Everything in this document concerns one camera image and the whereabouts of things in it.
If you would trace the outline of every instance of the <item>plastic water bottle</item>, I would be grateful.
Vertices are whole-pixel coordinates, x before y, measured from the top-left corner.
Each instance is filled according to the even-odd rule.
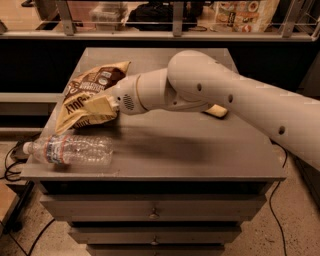
[[[42,163],[109,165],[113,144],[105,136],[52,135],[26,142],[23,152]]]

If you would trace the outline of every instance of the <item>food package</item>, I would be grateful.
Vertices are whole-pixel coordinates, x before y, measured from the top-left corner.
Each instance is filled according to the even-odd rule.
[[[58,114],[56,134],[115,119],[114,99],[106,90],[126,76],[129,64],[125,61],[98,66],[72,79]]]
[[[214,2],[212,31],[264,32],[280,0]]]

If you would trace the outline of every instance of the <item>black cable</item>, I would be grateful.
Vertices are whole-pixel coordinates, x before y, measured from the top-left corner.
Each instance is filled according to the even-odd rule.
[[[286,165],[286,162],[288,160],[288,152],[287,150],[282,147],[281,145],[279,145],[278,143],[275,143],[275,142],[272,142],[272,144],[275,144],[277,146],[279,146],[280,148],[282,148],[282,150],[285,152],[285,159],[283,161],[283,164],[282,164],[282,168],[285,167]],[[282,237],[282,243],[283,243],[283,251],[284,251],[284,255],[287,256],[287,246],[286,246],[286,239],[285,239],[285,236],[284,236],[284,232],[283,232],[283,228],[281,226],[281,223],[278,219],[278,217],[276,216],[274,210],[273,210],[273,207],[272,207],[272,198],[273,198],[273,195],[275,194],[275,192],[278,190],[279,186],[281,184],[281,181],[278,182],[277,186],[275,187],[275,189],[272,191],[271,195],[270,195],[270,199],[269,199],[269,206],[270,206],[270,210],[271,210],[271,213],[273,215],[273,217],[275,218],[278,226],[279,226],[279,229],[280,229],[280,232],[281,232],[281,237]]]
[[[4,176],[3,177],[0,177],[0,180],[2,179],[6,179],[7,181],[9,182],[17,182],[17,181],[20,181],[21,179],[20,178],[17,178],[17,179],[11,179],[10,177],[13,176],[13,175],[19,175],[21,172],[13,172],[11,171],[10,169],[12,167],[14,167],[15,165],[18,165],[18,164],[24,164],[25,162],[24,161],[17,161],[17,162],[14,162],[13,164],[9,165],[8,166],[8,157],[10,155],[10,153],[15,150],[16,148],[19,148],[22,144],[28,142],[28,141],[33,141],[35,138],[39,137],[40,133],[36,133],[35,135],[32,135],[29,139],[26,139],[26,140],[23,140],[23,141],[19,141],[13,148],[11,148],[8,153],[6,154],[5,158],[4,158],[4,167],[5,167],[5,173],[4,173]]]
[[[40,237],[42,236],[42,234],[47,230],[48,227],[50,227],[50,225],[55,221],[55,219],[52,219],[51,221],[49,221],[47,223],[47,225],[41,230],[41,232],[39,233],[39,235],[37,236],[37,238],[33,241],[32,246],[29,250],[29,253],[27,253],[22,246],[18,243],[18,241],[10,234],[10,232],[7,232],[8,235],[11,237],[11,239],[17,244],[17,246],[21,249],[21,251],[24,253],[24,255],[26,256],[31,256],[34,247],[36,246],[37,242],[39,241]],[[3,226],[4,230],[6,230],[5,225],[3,224],[3,222],[0,220],[1,225]]]
[[[4,230],[6,230],[6,226],[3,224],[3,222],[0,220],[0,223]],[[11,237],[11,239],[18,245],[18,247],[21,249],[21,251],[24,253],[24,255],[28,256],[27,252],[22,248],[22,246],[18,243],[18,241],[10,234],[10,232],[7,232],[8,235]]]
[[[5,170],[4,178],[5,178],[7,181],[10,181],[10,182],[20,181],[20,180],[21,180],[20,178],[11,179],[10,176],[18,175],[18,174],[20,174],[21,172],[14,172],[14,171],[11,171],[10,169],[11,169],[13,166],[16,166],[16,165],[18,165],[18,164],[24,164],[24,163],[25,163],[25,162],[18,161],[18,162],[14,162],[14,163],[12,163],[11,165],[9,165],[8,168],[6,168],[6,170]]]
[[[42,236],[42,234],[47,230],[48,227],[50,227],[50,225],[55,221],[55,219],[52,219],[51,221],[49,221],[49,223],[41,230],[41,232],[39,233],[39,235],[37,236],[37,238],[34,240],[31,248],[30,248],[30,251],[28,253],[27,256],[31,256],[32,252],[33,252],[33,249],[34,247],[36,246],[38,240],[40,239],[40,237]]]

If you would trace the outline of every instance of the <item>cabinet top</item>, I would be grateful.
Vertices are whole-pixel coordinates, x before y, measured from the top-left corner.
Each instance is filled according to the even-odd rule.
[[[128,75],[164,68],[181,50],[88,48],[72,78],[89,68],[123,60],[131,61]],[[236,71],[226,49],[200,50]],[[54,133],[62,100],[42,136]],[[119,114],[111,122],[76,133],[111,137],[111,165],[57,166],[40,164],[30,157],[21,177],[34,181],[272,181],[285,177],[269,139],[232,113],[223,120],[204,113],[162,110],[135,116]]]

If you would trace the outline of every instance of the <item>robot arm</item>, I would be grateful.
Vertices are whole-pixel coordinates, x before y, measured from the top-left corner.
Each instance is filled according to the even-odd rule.
[[[182,51],[168,68],[120,81],[120,111],[204,111],[219,104],[320,170],[320,101],[243,77],[197,51]]]

